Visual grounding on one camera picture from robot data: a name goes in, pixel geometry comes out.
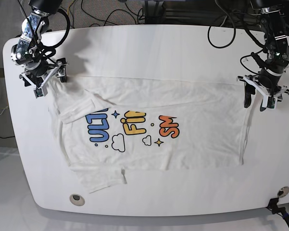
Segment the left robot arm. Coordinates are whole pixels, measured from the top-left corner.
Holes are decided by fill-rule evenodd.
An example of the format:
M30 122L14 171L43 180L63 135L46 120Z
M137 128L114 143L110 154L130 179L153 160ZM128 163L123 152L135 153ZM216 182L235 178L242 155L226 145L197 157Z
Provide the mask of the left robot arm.
M264 32L262 49L249 56L258 64L260 71L250 75L238 76L244 82L244 107L250 107L251 96L257 91L263 96L260 111L276 109L277 103L283 100L283 94L289 95L286 86L278 84L283 73L289 67L289 45L285 33L285 22L278 6L280 0L252 0L253 9L261 11L260 26Z

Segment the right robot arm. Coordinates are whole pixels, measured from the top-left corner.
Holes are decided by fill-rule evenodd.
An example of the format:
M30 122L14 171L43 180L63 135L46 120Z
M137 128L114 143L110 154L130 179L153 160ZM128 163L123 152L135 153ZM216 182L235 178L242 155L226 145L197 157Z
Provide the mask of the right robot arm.
M37 98L47 94L47 82L51 77L58 78L62 83L67 82L65 58L56 61L51 58L56 54L56 49L67 39L70 31L70 19L67 13L60 8L61 0L31 0L30 15L25 15L22 23L22 33L19 41L11 49L11 60L24 71L19 78L26 87L33 87ZM63 38L52 46L42 43L42 34L49 27L49 16L60 13L66 20L66 30Z

